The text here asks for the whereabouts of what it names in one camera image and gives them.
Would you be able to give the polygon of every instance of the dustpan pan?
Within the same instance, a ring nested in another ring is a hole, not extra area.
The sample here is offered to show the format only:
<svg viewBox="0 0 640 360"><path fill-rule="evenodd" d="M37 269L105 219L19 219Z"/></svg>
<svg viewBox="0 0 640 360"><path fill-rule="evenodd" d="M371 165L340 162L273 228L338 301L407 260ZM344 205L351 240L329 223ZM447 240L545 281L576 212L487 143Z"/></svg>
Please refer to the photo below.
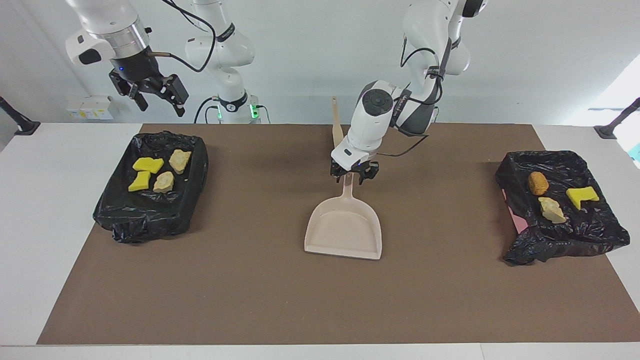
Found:
<svg viewBox="0 0 640 360"><path fill-rule="evenodd" d="M343 138L337 101L333 102L333 144ZM353 197L353 173L342 183L342 195L325 200L311 214L305 235L305 251L317 254L378 260L382 255L382 231L376 212Z"/></svg>

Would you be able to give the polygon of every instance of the wooden handle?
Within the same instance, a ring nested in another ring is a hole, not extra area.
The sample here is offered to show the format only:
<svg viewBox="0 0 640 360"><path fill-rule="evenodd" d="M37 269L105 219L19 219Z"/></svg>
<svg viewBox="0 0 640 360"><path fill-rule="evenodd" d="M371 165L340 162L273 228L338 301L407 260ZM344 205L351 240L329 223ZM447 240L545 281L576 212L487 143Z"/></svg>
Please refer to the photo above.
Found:
<svg viewBox="0 0 640 360"><path fill-rule="evenodd" d="M338 114L338 98L333 96L331 98L331 104L333 105L333 147L340 144L344 138L342 128L340 127L340 115Z"/></svg>

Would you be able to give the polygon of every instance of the dustpan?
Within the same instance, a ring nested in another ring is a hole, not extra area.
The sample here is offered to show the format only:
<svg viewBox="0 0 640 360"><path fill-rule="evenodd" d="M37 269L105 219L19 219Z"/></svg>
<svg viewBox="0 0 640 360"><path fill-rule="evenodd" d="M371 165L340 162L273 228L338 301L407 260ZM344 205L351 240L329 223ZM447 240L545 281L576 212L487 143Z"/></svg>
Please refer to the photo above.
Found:
<svg viewBox="0 0 640 360"><path fill-rule="evenodd" d="M337 101L333 103L333 144L343 138ZM309 218L305 251L348 258L378 260L382 255L382 231L376 212L353 197L353 173L342 183L342 195L325 200Z"/></svg>

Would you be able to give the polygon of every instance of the green light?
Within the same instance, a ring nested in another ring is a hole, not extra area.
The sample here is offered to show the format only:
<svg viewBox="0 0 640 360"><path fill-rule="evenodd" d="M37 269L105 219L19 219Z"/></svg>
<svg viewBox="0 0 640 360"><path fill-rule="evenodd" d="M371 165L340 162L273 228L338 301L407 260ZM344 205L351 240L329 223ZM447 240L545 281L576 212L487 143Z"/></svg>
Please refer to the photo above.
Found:
<svg viewBox="0 0 640 360"><path fill-rule="evenodd" d="M251 117L254 119L257 119L260 117L260 113L258 112L258 109L255 107L255 105L251 104Z"/></svg>

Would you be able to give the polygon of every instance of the black stand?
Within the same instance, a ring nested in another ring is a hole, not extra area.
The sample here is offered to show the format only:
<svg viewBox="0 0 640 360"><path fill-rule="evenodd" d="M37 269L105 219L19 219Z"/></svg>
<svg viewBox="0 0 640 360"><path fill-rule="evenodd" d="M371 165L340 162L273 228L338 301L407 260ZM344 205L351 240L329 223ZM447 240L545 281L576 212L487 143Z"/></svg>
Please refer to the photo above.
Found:
<svg viewBox="0 0 640 360"><path fill-rule="evenodd" d="M633 114L634 111L638 110L638 108L640 108L640 97L638 97L628 108L622 110L620 115L618 115L611 124L606 126L594 126L593 128L596 129L596 133L598 133L601 138L615 139L616 136L613 135L613 129L620 125L629 115Z"/></svg>
<svg viewBox="0 0 640 360"><path fill-rule="evenodd" d="M19 113L16 109L12 108L8 102L4 99L4 97L0 96L0 108L4 110L9 116L18 124L18 131L16 131L15 135L31 135L33 134L38 126L40 126L39 121L31 121L28 117Z"/></svg>

